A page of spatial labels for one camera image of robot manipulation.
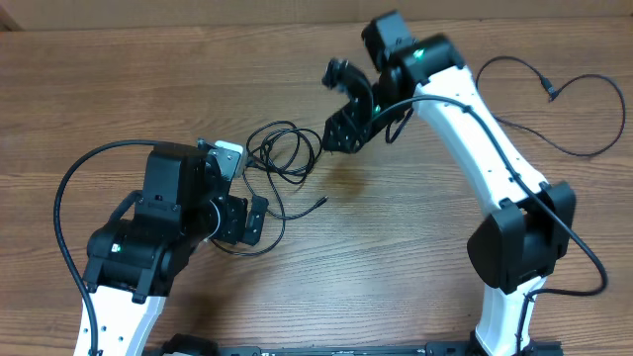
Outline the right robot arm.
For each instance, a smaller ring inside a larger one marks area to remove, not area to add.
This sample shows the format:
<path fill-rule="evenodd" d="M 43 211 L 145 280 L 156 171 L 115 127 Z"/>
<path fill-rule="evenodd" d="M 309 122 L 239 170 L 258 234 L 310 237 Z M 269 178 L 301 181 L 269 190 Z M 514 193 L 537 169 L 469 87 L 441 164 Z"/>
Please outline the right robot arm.
<path fill-rule="evenodd" d="M 476 193 L 483 221 L 467 243 L 484 283 L 481 318 L 461 355 L 558 355 L 529 324 L 536 293 L 566 254 L 576 206 L 566 183 L 550 184 L 512 145 L 489 111 L 465 59 L 442 34 L 420 40 L 398 12 L 373 19 L 362 40 L 379 79 L 332 59 L 322 83 L 348 96 L 325 123 L 323 147 L 355 153 L 394 123 L 427 122 Z"/>

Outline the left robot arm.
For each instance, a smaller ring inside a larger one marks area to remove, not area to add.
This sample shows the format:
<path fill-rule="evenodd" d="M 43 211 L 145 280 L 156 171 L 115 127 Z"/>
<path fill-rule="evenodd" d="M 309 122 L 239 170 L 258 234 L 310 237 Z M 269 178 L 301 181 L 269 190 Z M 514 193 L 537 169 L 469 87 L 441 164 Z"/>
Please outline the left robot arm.
<path fill-rule="evenodd" d="M 151 143 L 141 189 L 87 243 L 77 355 L 140 355 L 176 276 L 203 241 L 255 245 L 268 202 L 230 194 L 243 146 Z"/>

